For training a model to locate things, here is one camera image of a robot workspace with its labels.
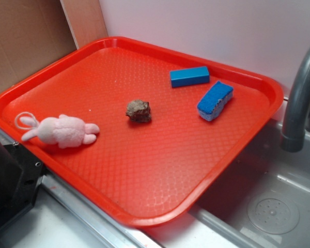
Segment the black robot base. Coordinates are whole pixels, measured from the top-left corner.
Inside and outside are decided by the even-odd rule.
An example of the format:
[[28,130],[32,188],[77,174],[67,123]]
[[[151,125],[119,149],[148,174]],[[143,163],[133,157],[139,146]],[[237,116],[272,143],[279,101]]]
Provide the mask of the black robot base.
[[19,143],[0,142],[0,231],[35,205],[43,162]]

